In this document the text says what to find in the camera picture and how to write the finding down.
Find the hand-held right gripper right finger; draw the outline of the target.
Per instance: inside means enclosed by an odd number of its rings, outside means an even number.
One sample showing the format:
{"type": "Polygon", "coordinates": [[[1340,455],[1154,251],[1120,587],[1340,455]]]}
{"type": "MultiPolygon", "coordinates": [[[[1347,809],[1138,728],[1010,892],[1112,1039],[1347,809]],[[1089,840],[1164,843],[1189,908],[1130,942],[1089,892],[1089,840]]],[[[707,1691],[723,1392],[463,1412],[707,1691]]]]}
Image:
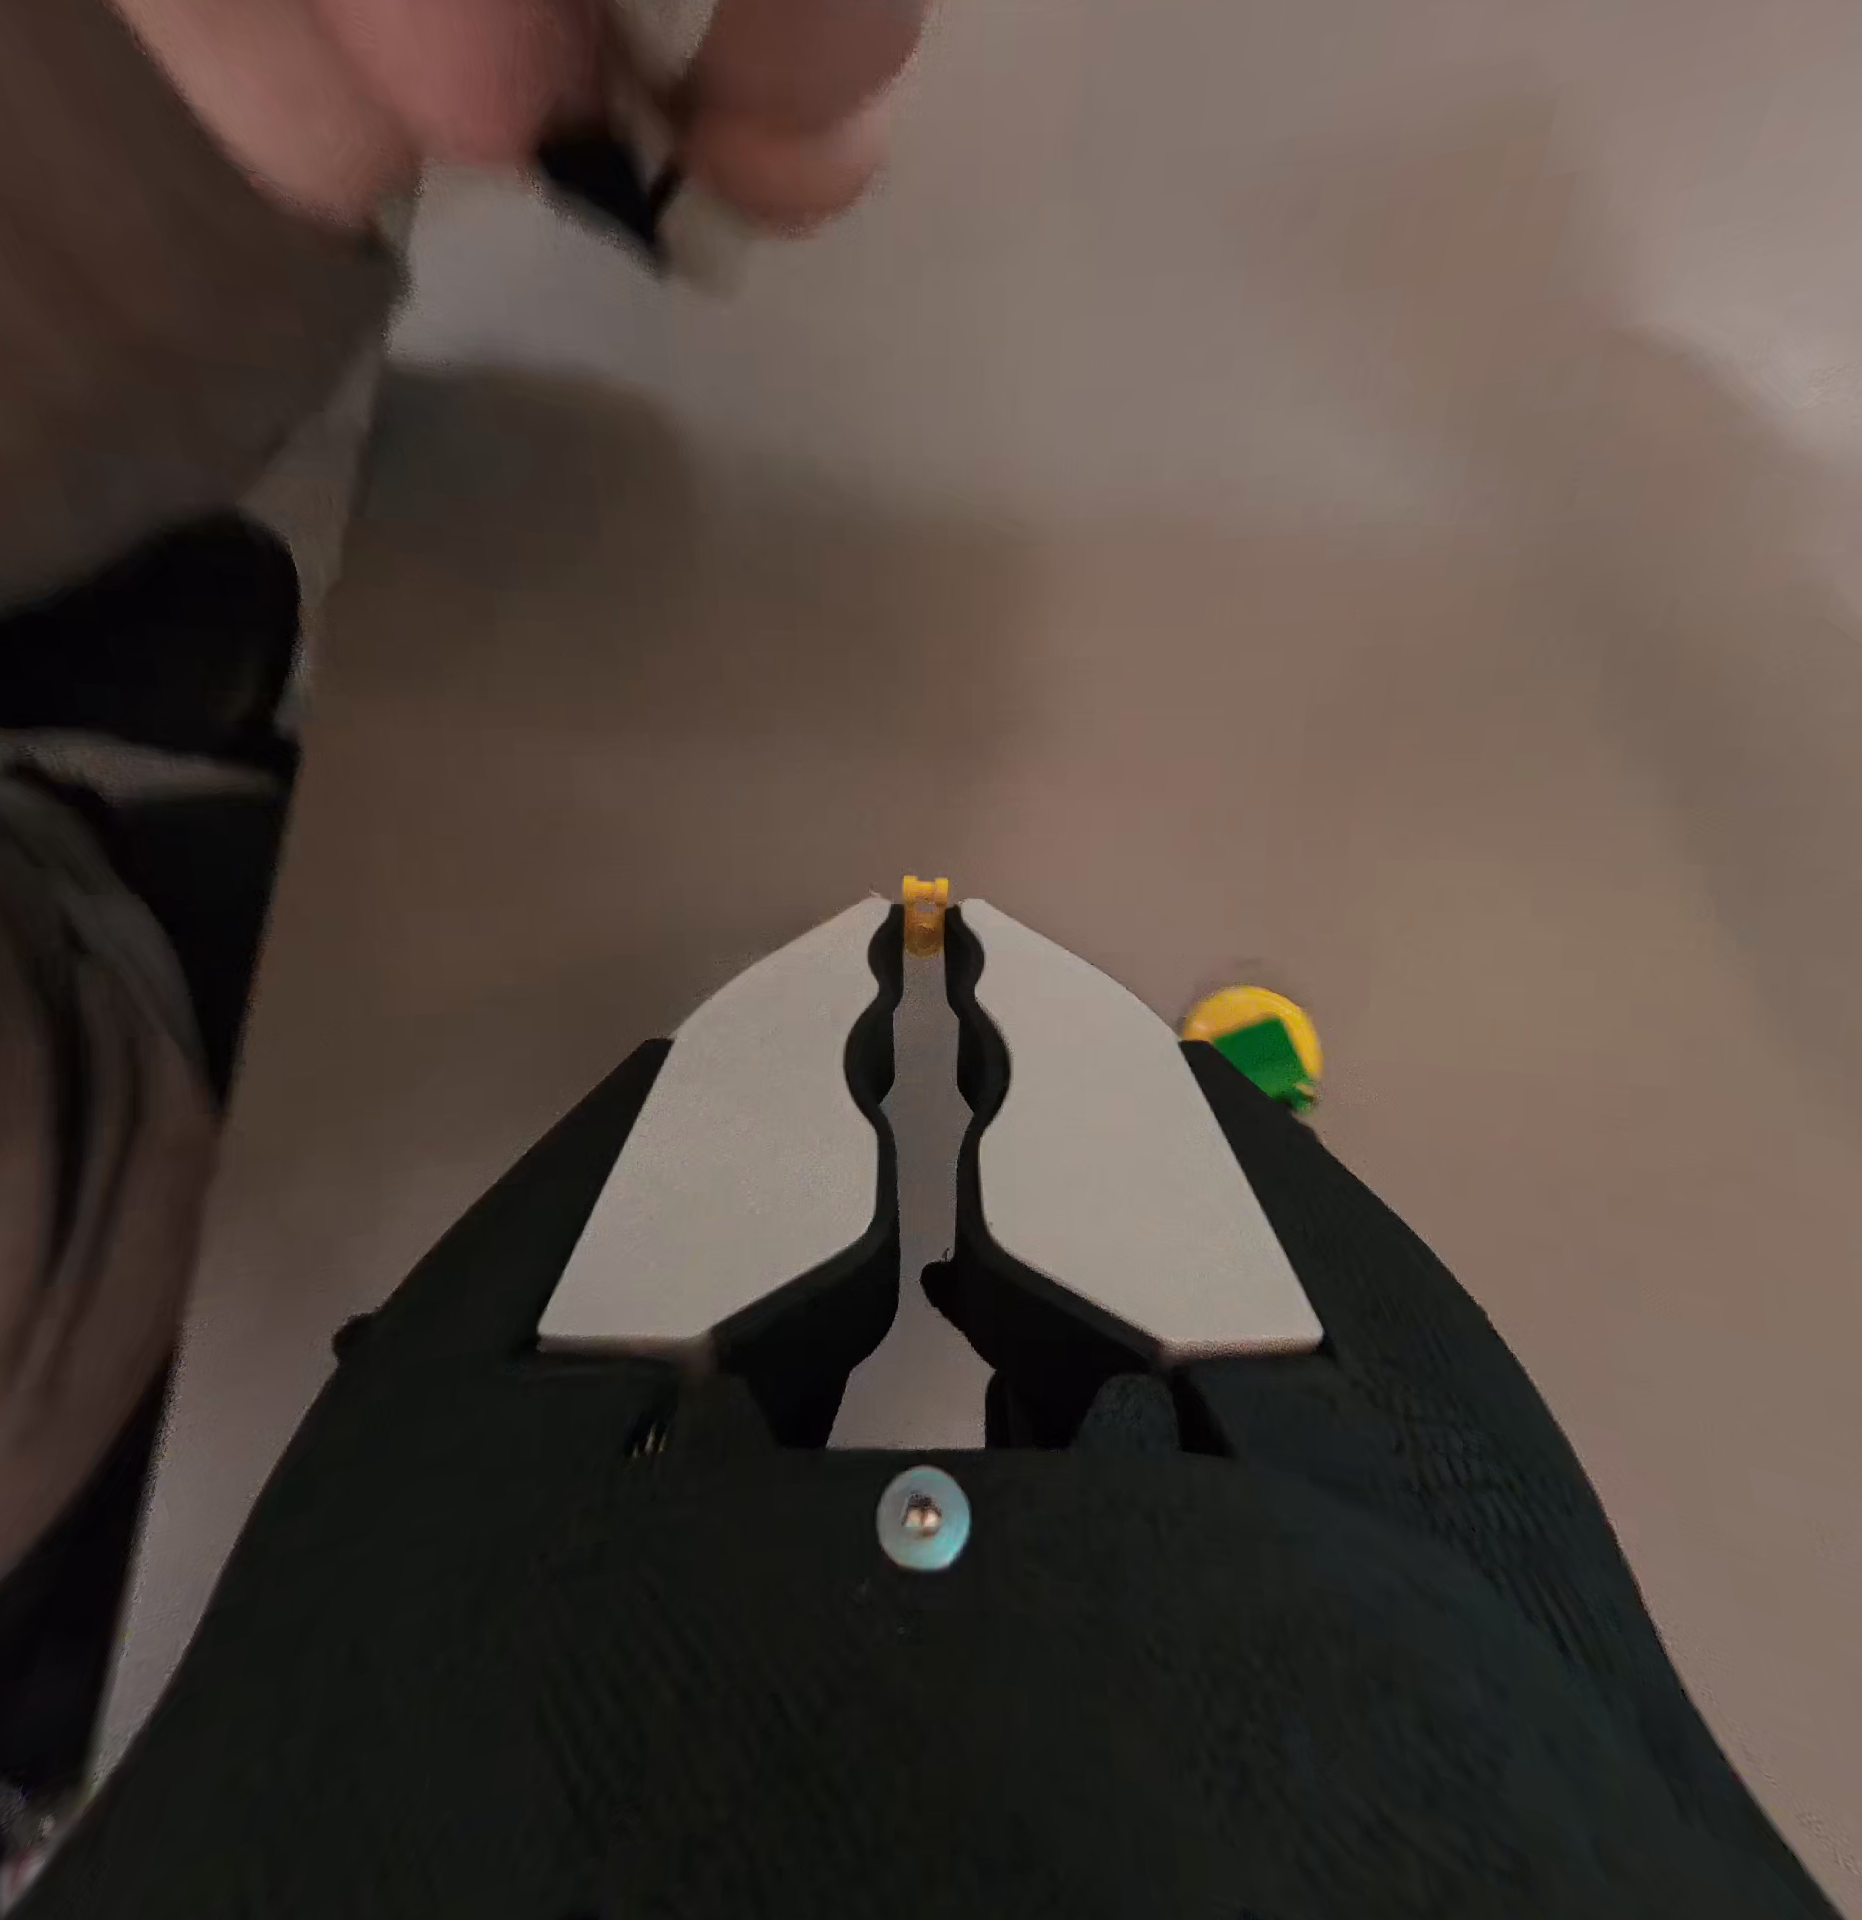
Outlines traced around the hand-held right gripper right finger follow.
{"type": "Polygon", "coordinates": [[[988,1361],[988,1440],[1069,1440],[1120,1373],[1288,1361],[1320,1321],[1181,1033],[988,901],[948,908],[954,1240],[924,1302],[988,1361]]]}

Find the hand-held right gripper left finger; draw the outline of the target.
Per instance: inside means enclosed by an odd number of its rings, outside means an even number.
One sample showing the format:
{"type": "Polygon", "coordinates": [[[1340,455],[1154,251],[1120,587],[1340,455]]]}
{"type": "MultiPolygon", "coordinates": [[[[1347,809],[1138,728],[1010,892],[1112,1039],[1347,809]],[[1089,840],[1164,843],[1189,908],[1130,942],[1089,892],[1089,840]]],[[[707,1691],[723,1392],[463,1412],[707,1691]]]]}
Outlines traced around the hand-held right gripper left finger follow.
{"type": "Polygon", "coordinates": [[[894,1006],[889,901],[715,985],[658,1051],[536,1351],[732,1373],[774,1440],[827,1440],[898,1308],[894,1006]]]}

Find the yellow dome green brick assembly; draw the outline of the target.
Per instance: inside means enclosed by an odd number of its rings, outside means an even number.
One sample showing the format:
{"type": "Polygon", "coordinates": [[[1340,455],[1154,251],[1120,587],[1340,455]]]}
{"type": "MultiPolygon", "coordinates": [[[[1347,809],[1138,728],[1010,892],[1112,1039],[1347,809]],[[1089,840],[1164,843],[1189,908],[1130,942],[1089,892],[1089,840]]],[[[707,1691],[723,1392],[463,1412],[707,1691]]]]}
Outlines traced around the yellow dome green brick assembly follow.
{"type": "Polygon", "coordinates": [[[1305,1016],[1305,999],[1232,981],[1202,994],[1181,1016],[1181,1039],[1207,1039],[1212,1055],[1232,1061],[1232,1074],[1245,1074],[1269,1104],[1281,1104],[1288,1114],[1319,1114],[1320,1094],[1320,1033],[1305,1016]]]}

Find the person's left forearm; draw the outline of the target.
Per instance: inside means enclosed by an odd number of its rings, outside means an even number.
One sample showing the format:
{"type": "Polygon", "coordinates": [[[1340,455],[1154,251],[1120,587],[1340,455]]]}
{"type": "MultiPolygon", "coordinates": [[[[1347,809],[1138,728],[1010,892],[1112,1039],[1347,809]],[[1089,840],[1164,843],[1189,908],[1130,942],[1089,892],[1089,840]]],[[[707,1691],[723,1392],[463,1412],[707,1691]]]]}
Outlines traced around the person's left forearm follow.
{"type": "Polygon", "coordinates": [[[0,614],[233,513],[405,264],[259,198],[112,7],[0,0],[0,614]]]}

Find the person's left hand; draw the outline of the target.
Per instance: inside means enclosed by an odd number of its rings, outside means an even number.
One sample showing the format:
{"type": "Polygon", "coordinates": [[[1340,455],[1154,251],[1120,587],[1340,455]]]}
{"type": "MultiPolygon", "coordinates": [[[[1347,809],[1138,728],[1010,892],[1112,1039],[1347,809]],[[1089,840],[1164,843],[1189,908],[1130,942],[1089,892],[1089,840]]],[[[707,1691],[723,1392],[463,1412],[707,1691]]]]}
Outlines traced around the person's left hand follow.
{"type": "Polygon", "coordinates": [[[123,0],[208,146],[282,202],[370,226],[431,160],[526,169],[547,133],[658,130],[754,234],[814,234],[882,176],[920,0],[123,0]]]}

